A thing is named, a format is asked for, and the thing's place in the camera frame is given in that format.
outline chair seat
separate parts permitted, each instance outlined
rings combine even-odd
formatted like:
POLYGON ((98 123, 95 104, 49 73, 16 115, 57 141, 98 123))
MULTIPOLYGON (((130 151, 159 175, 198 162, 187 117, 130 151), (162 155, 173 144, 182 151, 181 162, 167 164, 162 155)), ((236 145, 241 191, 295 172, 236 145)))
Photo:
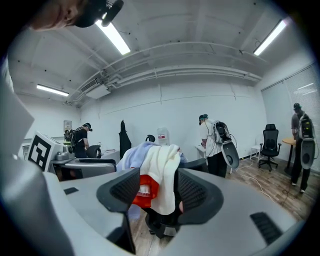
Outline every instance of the chair seat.
POLYGON ((266 156, 266 157, 276 157, 279 155, 277 150, 267 150, 267 149, 262 149, 261 151, 262 155, 266 156))

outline clothing pile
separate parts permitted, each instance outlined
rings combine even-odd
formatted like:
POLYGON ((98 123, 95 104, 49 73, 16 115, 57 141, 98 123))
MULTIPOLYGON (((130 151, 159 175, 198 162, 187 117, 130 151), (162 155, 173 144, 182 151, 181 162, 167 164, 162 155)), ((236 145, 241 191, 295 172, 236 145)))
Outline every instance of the clothing pile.
POLYGON ((186 162, 179 146, 146 141, 126 151, 116 169, 140 168, 140 189, 133 204, 169 215, 175 210, 175 172, 186 162))

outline white bottle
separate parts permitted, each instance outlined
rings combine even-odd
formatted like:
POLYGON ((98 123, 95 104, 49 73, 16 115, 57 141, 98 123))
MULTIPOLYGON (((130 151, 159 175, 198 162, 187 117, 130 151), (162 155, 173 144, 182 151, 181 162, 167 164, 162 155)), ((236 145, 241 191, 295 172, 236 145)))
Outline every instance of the white bottle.
POLYGON ((169 132, 167 128, 161 127, 156 130, 158 136, 158 143, 160 146, 167 145, 169 146, 169 132))

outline red cloth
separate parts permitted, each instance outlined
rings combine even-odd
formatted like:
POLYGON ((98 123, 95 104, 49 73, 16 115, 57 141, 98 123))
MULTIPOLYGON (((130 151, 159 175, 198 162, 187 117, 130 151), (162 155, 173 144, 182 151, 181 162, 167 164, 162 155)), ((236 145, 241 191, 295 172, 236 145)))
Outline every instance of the red cloth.
POLYGON ((150 208, 151 200, 156 198, 158 195, 159 184, 149 175, 145 174, 140 175, 140 186, 141 185, 148 185, 150 187, 150 194, 149 196, 136 195, 132 203, 141 208, 150 208))

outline ceiling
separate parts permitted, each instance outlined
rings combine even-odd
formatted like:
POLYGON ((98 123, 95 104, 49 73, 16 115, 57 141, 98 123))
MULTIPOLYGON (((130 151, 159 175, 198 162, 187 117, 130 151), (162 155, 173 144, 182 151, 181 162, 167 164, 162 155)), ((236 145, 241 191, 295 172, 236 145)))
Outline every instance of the ceiling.
POLYGON ((186 74, 222 74, 256 83, 302 44, 292 24, 259 57, 253 54, 284 18, 263 0, 124 0, 112 23, 130 53, 121 55, 96 25, 27 29, 10 48, 10 74, 18 94, 78 107, 90 100, 80 88, 95 78, 110 91, 186 74), (70 94, 40 91, 37 84, 70 94))

